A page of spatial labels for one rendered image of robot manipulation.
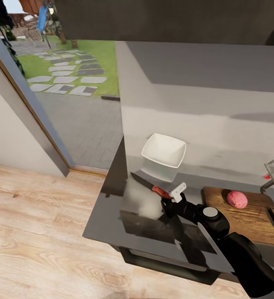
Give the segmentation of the vidalia onion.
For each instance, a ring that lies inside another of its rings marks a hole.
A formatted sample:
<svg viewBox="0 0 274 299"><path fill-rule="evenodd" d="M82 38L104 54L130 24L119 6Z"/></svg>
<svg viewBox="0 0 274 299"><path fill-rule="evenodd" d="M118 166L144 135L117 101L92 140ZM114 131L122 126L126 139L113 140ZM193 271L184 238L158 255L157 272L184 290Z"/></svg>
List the vidalia onion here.
<svg viewBox="0 0 274 299"><path fill-rule="evenodd" d="M237 208L245 208L247 205L246 195L236 190L227 195L227 201L230 205Z"/></svg>

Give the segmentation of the cutting board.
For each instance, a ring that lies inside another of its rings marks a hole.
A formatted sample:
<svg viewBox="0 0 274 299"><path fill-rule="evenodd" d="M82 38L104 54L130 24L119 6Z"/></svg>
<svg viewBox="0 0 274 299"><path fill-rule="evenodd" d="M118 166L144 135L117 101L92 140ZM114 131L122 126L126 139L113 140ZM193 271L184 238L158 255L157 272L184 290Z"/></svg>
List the cutting board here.
<svg viewBox="0 0 274 299"><path fill-rule="evenodd" d="M202 189L204 205L218 209L230 224L229 234L237 232L252 242L274 245L274 226L264 208L269 211L274 221L274 202L265 194L241 192L246 195L245 208L230 205L227 195L235 190L205 186Z"/></svg>

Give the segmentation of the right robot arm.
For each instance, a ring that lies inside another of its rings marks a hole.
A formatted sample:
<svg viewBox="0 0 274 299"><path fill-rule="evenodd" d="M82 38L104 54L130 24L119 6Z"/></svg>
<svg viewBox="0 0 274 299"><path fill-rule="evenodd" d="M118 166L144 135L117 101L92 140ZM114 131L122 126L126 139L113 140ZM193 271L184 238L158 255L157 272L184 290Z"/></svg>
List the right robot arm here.
<svg viewBox="0 0 274 299"><path fill-rule="evenodd" d="M250 299L274 299L274 269L262 260L257 246L247 237L233 232L227 218L216 208L194 205L186 200L186 184L181 182L162 198L168 218L175 214L198 225L229 271L237 276Z"/></svg>

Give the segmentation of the parer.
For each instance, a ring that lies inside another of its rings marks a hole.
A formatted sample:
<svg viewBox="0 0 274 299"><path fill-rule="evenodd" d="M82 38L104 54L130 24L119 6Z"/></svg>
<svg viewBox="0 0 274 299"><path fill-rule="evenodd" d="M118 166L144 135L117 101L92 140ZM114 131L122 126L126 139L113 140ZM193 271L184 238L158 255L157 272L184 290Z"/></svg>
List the parer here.
<svg viewBox="0 0 274 299"><path fill-rule="evenodd" d="M138 175L134 174L131 172L131 174L133 175L133 177L140 181L141 183L143 183L144 185L148 186L152 191L156 191L159 195L163 196L165 199L167 200L172 200L173 197L169 196L169 193L167 193L166 191L164 191L163 189L157 187L156 185L153 185L152 183L146 181L145 179L139 177Z"/></svg>

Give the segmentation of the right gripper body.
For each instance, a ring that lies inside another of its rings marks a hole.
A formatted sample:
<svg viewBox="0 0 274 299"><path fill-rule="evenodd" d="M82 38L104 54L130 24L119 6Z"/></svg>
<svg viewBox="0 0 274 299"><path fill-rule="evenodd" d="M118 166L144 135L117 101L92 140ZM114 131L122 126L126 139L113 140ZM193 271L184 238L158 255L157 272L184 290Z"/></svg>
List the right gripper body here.
<svg viewBox="0 0 274 299"><path fill-rule="evenodd" d="M166 216L168 218L172 218L175 214L185 218L184 216L184 212L186 207L190 204L190 202L188 202L186 200L185 194L184 193L180 193L182 200L179 203L170 201L168 202L165 206L164 206L164 210L166 212ZM185 218L186 219L186 218Z"/></svg>

